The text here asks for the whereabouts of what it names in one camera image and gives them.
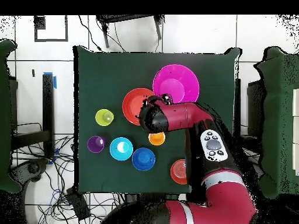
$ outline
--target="chair leg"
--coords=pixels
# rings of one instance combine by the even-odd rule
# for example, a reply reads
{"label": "chair leg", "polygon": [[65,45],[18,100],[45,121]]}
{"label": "chair leg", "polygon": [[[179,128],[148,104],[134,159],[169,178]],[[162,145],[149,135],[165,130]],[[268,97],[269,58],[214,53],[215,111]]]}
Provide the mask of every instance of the chair leg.
{"label": "chair leg", "polygon": [[159,28],[158,18],[156,16],[154,16],[154,20],[155,20],[157,35],[160,40],[162,38],[162,36],[161,36],[160,28]]}
{"label": "chair leg", "polygon": [[102,30],[103,30],[103,34],[104,34],[104,40],[105,40],[106,48],[109,48],[108,36],[107,36],[107,32],[108,32],[107,26],[103,22],[101,22],[101,25],[102,25]]}

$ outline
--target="lime green cup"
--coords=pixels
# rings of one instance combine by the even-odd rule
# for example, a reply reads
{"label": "lime green cup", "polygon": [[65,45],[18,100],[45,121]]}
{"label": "lime green cup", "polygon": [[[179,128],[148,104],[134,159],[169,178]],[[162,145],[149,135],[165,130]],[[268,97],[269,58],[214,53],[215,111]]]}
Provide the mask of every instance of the lime green cup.
{"label": "lime green cup", "polygon": [[107,126],[111,124],[114,119],[114,115],[108,109],[101,109],[96,113],[96,122],[101,126]]}

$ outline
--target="dark green cloth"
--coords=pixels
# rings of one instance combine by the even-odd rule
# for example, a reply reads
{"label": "dark green cloth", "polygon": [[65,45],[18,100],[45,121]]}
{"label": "dark green cloth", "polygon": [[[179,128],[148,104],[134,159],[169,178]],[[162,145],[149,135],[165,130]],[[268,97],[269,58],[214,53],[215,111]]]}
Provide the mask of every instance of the dark green cloth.
{"label": "dark green cloth", "polygon": [[[151,54],[95,53],[77,47],[79,71],[79,191],[121,193],[186,193],[188,185],[176,184],[170,176],[171,165],[185,158],[184,130],[166,133],[161,146],[151,145],[140,126],[131,124],[122,112],[125,95],[135,88],[152,90],[155,74],[165,65],[181,64],[190,68],[200,82],[197,102],[213,107],[232,130],[235,60],[240,54],[233,48],[224,54]],[[109,109],[114,114],[107,127],[98,125],[95,114]],[[106,138],[101,153],[86,146],[94,135]],[[119,162],[109,152],[112,140],[128,138],[134,147],[150,148],[156,157],[149,171],[138,171],[131,158]]]}
{"label": "dark green cloth", "polygon": [[299,56],[271,47],[256,66],[267,91],[260,188],[268,198],[299,194],[299,176],[293,170],[293,89],[299,88]]}
{"label": "dark green cloth", "polygon": [[9,92],[8,67],[6,58],[16,49],[16,44],[10,40],[0,40],[0,190],[18,193],[22,187],[9,177],[11,164],[11,94]]}

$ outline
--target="plastic cup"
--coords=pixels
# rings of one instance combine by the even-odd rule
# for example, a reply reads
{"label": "plastic cup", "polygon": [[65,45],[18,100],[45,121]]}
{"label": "plastic cup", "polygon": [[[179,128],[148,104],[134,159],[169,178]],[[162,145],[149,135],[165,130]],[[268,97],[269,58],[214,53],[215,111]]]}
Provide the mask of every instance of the plastic cup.
{"label": "plastic cup", "polygon": [[110,144],[110,154],[116,160],[127,160],[133,153],[133,145],[127,138],[116,138]]}
{"label": "plastic cup", "polygon": [[147,171],[155,164],[155,154],[147,148],[136,149],[132,155],[132,164],[139,171]]}
{"label": "plastic cup", "polygon": [[171,177],[174,182],[185,185],[187,184],[186,164],[184,159],[177,160],[171,166]]}
{"label": "plastic cup", "polygon": [[87,142],[87,148],[92,153],[101,152],[106,144],[106,140],[102,136],[92,136]]}
{"label": "plastic cup", "polygon": [[164,132],[148,134],[148,140],[151,144],[155,146],[161,145],[165,141],[165,134]]}
{"label": "plastic cup", "polygon": [[107,126],[114,120],[114,115],[108,109],[101,109],[96,113],[96,122],[101,126]]}

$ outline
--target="red robot arm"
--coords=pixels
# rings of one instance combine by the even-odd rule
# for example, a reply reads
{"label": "red robot arm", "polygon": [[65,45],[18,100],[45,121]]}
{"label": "red robot arm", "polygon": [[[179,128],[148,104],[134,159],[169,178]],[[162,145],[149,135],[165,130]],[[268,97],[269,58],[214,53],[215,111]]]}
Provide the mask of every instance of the red robot arm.
{"label": "red robot arm", "polygon": [[206,189],[206,205],[167,201],[169,224],[249,224],[255,206],[216,127],[197,103],[172,104],[170,95],[144,100],[140,125],[148,133],[186,129],[186,173],[192,190]]}

